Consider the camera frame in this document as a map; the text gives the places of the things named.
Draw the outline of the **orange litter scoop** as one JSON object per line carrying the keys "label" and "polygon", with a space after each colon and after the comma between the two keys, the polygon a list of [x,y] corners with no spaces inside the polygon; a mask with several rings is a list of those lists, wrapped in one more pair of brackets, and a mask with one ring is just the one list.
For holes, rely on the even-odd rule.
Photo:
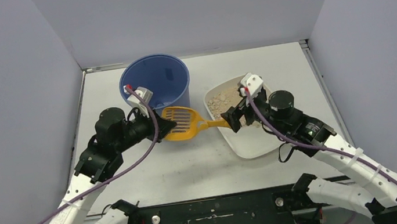
{"label": "orange litter scoop", "polygon": [[205,120],[196,110],[189,107],[171,106],[163,109],[162,118],[176,123],[176,127],[165,136],[168,141],[186,141],[196,137],[208,128],[230,128],[226,120]]}

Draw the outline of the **white litter tray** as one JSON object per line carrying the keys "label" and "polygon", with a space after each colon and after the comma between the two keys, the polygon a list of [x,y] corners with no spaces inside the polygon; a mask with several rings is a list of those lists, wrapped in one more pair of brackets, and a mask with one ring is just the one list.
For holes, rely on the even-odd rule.
{"label": "white litter tray", "polygon": [[[243,75],[240,75],[217,85],[207,92],[204,99],[216,94],[220,90],[228,88],[238,89],[239,82],[243,77]],[[205,109],[210,117],[212,117],[207,105],[205,105]],[[244,159],[254,159],[266,155],[276,150],[281,144],[281,141],[277,137],[266,133],[262,125],[258,122],[253,122],[250,126],[242,127],[237,133],[234,133],[229,128],[220,128],[219,131],[233,152]]]}

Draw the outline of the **blue plastic bucket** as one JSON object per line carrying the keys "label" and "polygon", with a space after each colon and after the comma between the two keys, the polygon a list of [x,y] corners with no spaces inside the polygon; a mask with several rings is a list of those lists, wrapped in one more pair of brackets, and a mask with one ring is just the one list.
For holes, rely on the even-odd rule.
{"label": "blue plastic bucket", "polygon": [[166,107],[190,107],[189,69],[181,59],[168,54],[148,55],[131,63],[120,77],[119,87],[124,101],[129,94],[124,86],[139,86],[153,92],[150,107],[158,113]]}

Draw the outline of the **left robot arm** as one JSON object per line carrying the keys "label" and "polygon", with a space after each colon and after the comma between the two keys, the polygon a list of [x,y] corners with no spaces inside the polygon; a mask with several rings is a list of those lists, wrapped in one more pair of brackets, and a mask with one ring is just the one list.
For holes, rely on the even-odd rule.
{"label": "left robot arm", "polygon": [[[176,126],[174,121],[161,118],[154,110],[145,115],[133,108],[131,113],[135,118],[129,121],[119,108],[101,112],[95,124],[96,134],[80,155],[58,212],[48,224],[82,224],[123,164],[122,153],[144,139],[159,142]],[[133,224],[138,216],[135,205],[119,200],[95,224]]]}

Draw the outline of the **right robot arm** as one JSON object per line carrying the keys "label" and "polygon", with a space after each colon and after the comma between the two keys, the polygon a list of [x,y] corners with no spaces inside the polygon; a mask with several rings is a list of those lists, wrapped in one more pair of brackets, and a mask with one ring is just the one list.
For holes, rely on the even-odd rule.
{"label": "right robot arm", "polygon": [[345,185],[303,174],[293,186],[302,201],[329,204],[354,211],[372,219],[374,224],[397,224],[397,173],[383,167],[355,148],[333,128],[294,107],[294,96],[288,91],[265,91],[250,99],[244,97],[221,117],[237,132],[241,118],[253,121],[281,141],[292,145],[310,158],[326,163],[353,180]]}

